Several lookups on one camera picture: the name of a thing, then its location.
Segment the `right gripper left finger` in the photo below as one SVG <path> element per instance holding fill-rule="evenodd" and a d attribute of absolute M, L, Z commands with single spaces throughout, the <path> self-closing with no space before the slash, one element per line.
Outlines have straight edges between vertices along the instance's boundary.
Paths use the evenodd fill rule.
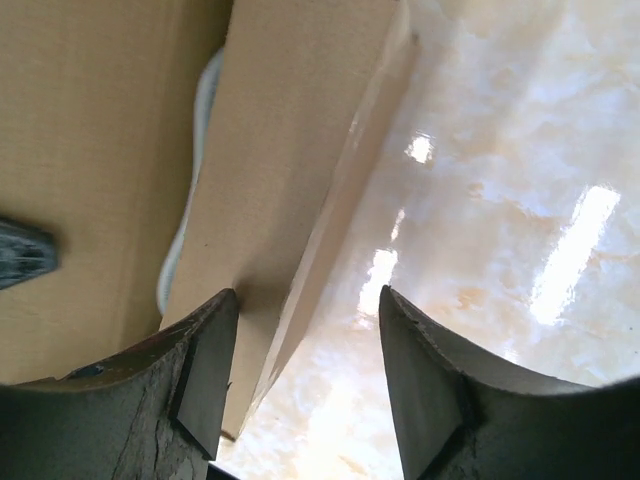
<path fill-rule="evenodd" d="M 183 320 L 61 379 L 1 388 L 4 479 L 215 479 L 239 303 Z"/>

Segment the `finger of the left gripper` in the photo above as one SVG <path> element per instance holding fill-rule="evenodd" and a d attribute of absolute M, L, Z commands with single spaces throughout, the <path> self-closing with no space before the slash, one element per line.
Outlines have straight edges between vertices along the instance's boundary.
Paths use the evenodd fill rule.
<path fill-rule="evenodd" d="M 53 272 L 58 267 L 58 250 L 51 233 L 1 218 L 2 290 Z"/>

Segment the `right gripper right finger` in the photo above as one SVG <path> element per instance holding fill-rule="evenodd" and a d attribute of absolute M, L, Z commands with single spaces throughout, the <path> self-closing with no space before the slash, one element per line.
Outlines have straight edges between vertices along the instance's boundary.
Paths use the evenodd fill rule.
<path fill-rule="evenodd" d="M 639 382 L 588 387 L 505 360 L 390 287 L 385 375 L 407 479 L 635 479 Z"/>

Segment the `brown cardboard express box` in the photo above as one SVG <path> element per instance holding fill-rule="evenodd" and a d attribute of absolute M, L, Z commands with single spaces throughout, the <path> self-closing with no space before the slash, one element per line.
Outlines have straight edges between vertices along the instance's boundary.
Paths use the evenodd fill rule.
<path fill-rule="evenodd" d="M 328 274 L 311 234 L 355 164 L 403 1 L 5 1 L 1 212 L 60 266 L 1 295 L 1 380 L 68 372 L 232 287 L 242 303 L 223 431 L 237 436 Z M 223 65 L 164 315 L 156 285 L 192 175 L 193 103 Z"/>

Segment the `purple grey striped cloth pad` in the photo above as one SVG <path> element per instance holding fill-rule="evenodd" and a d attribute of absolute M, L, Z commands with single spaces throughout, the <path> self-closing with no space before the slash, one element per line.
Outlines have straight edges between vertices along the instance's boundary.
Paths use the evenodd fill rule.
<path fill-rule="evenodd" d="M 205 141 L 219 84 L 223 58 L 224 48 L 221 47 L 208 61 L 197 83 L 193 103 L 191 182 L 180 224 L 163 261 L 156 285 L 156 305 L 161 315 L 164 315 L 167 309 L 173 279 L 184 244 L 190 208 L 204 158 Z"/>

